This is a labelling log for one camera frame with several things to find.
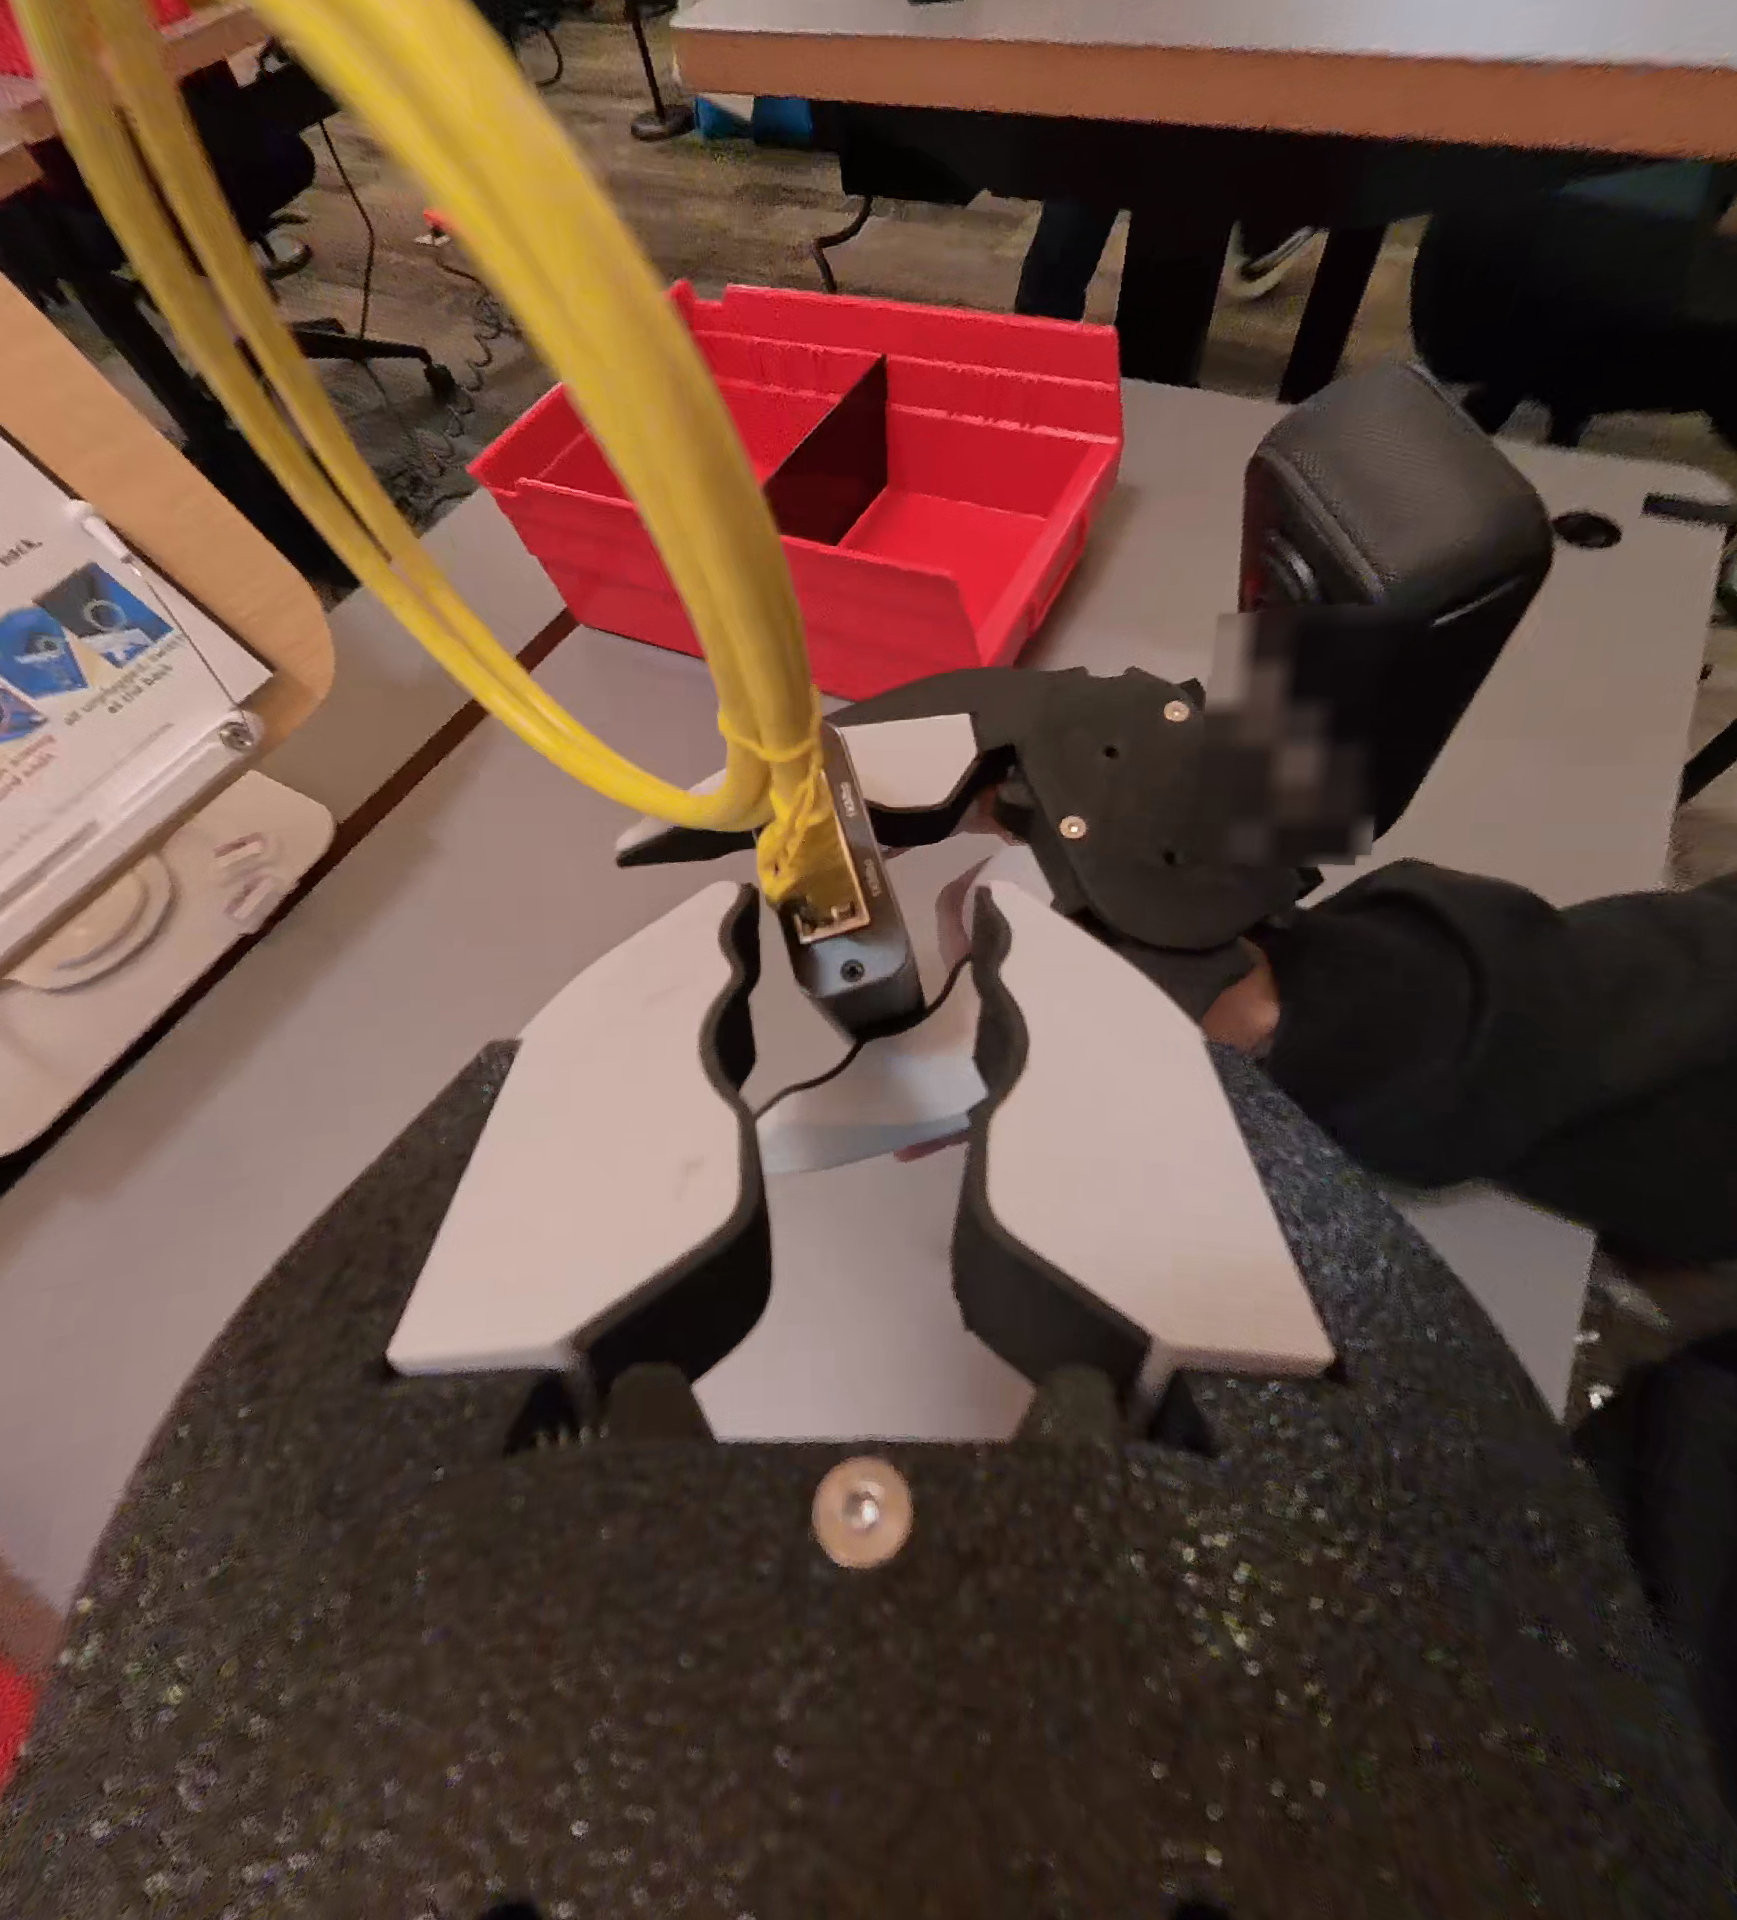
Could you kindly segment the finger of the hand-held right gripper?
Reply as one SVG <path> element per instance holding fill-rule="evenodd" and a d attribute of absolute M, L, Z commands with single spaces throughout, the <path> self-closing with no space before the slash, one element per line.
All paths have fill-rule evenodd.
<path fill-rule="evenodd" d="M 862 1042 L 832 1072 L 777 1095 L 757 1114 L 766 1177 L 815 1174 L 903 1157 L 954 1140 L 982 1096 L 977 1071 L 979 996 L 969 982 L 973 892 L 989 862 L 957 876 L 936 901 L 950 969 L 923 1021 Z"/>
<path fill-rule="evenodd" d="M 961 830 L 977 796 L 1011 769 L 1004 745 L 984 745 L 967 713 L 874 725 L 841 725 L 867 820 L 883 852 L 939 846 Z M 614 866 L 638 870 L 753 852 L 751 830 L 681 828 L 652 819 L 620 835 Z"/>

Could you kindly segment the black office chair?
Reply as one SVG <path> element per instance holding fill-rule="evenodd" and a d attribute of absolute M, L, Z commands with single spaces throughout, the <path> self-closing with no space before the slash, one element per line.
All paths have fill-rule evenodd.
<path fill-rule="evenodd" d="M 336 111 L 333 95 L 292 57 L 265 46 L 249 80 L 236 80 L 226 62 L 186 75 L 177 85 L 193 130 L 241 238 L 264 265 L 264 249 L 283 214 L 317 179 L 303 132 L 323 129 Z M 415 362 L 439 404 L 460 396 L 453 375 L 425 349 L 348 332 L 338 322 L 294 322 L 295 345 L 317 362 L 369 369 Z"/>
<path fill-rule="evenodd" d="M 1737 164 L 1671 161 L 1431 217 L 1409 287 L 1420 362 L 1485 432 L 1552 445 L 1617 415 L 1695 416 L 1737 450 Z"/>

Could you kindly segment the person's right hand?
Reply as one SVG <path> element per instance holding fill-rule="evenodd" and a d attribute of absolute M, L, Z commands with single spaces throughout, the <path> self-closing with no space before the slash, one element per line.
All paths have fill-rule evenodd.
<path fill-rule="evenodd" d="M 1249 972 L 1230 982 L 1200 1021 L 1205 1038 L 1265 1058 L 1281 1025 L 1281 996 L 1265 950 L 1245 945 Z"/>

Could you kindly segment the wooden backing board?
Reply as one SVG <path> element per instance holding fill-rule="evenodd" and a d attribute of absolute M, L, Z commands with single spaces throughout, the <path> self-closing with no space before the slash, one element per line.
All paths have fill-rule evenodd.
<path fill-rule="evenodd" d="M 0 429 L 270 669 L 253 713 L 273 756 L 335 680 L 318 594 L 2 275 Z"/>

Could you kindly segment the white sheet stand base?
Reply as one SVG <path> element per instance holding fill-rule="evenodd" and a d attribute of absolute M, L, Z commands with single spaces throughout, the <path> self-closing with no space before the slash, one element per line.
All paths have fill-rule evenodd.
<path fill-rule="evenodd" d="M 331 851 L 335 815 L 248 774 L 0 979 L 0 1158 L 40 1135 L 260 935 Z"/>

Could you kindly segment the black ethernet port adapter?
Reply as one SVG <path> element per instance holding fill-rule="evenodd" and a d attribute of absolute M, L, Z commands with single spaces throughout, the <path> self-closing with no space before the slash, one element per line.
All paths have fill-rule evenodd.
<path fill-rule="evenodd" d="M 820 743 L 820 781 L 797 819 L 777 917 L 803 996 L 865 1042 L 919 1021 L 925 995 L 861 776 L 830 722 Z"/>

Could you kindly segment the person's right forearm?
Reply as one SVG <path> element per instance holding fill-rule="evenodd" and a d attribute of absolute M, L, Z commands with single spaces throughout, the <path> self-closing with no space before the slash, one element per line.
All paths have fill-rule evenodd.
<path fill-rule="evenodd" d="M 1372 1174 L 1737 1258 L 1737 873 L 1555 907 L 1397 862 L 1268 933 L 1265 967 L 1265 1072 Z"/>

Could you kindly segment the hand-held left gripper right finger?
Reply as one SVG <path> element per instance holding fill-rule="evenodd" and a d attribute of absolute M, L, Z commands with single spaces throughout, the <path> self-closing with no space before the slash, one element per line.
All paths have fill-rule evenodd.
<path fill-rule="evenodd" d="M 980 1099 L 952 1233 L 963 1324 L 1031 1383 L 1122 1404 L 1337 1355 L 1195 1021 L 1008 880 L 975 888 Z"/>

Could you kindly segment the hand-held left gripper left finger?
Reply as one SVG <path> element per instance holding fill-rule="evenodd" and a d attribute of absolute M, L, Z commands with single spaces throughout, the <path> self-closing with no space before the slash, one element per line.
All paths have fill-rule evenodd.
<path fill-rule="evenodd" d="M 770 1228 L 751 996 L 761 899 L 714 880 L 524 1026 L 387 1345 L 401 1378 L 636 1367 L 688 1383 L 761 1323 Z"/>

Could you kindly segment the printed instruction sheet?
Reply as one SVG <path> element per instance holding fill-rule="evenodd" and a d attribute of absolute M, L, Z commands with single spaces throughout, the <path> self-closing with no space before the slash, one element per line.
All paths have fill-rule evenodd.
<path fill-rule="evenodd" d="M 252 760 L 272 675 L 0 426 L 0 977 Z"/>

